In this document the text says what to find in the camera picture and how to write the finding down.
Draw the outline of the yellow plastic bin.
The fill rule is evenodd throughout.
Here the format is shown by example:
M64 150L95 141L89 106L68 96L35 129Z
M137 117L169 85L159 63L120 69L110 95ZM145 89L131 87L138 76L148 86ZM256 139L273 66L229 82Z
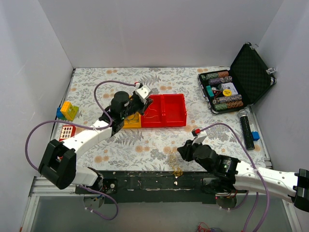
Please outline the yellow plastic bin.
M141 115L137 112L128 116L124 120L123 129L140 129L141 128Z

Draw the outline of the red plastic bin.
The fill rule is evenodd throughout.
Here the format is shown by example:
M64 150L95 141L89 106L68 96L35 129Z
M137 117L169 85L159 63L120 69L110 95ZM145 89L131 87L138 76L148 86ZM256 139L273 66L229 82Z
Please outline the red plastic bin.
M142 128L161 128L164 126L163 123L163 111L162 111L162 100L163 95L151 95L149 97L153 102L145 111L145 114L141 116L141 127Z
M162 95L162 117L164 127L185 127L187 111L183 94Z

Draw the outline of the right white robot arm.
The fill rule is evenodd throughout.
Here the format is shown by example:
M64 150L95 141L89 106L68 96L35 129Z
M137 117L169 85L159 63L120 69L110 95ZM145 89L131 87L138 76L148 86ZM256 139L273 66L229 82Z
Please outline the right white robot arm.
M209 145L186 141L179 147L184 161L195 161L214 179L206 184L213 193L233 190L254 191L281 198L307 212L309 210L309 172L282 172L267 168L254 168L237 158L219 155Z

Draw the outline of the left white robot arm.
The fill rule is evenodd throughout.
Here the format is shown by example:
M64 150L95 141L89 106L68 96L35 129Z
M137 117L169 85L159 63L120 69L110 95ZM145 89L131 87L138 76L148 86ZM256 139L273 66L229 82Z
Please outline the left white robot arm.
M77 166L77 160L98 143L111 138L124 126L124 120L135 113L144 114L153 102L151 91L142 87L132 95L124 91L116 92L107 114L101 116L88 130L62 142L52 140L48 143L39 173L59 189L71 184L84 185L92 193L102 190L103 182L99 172L93 168Z

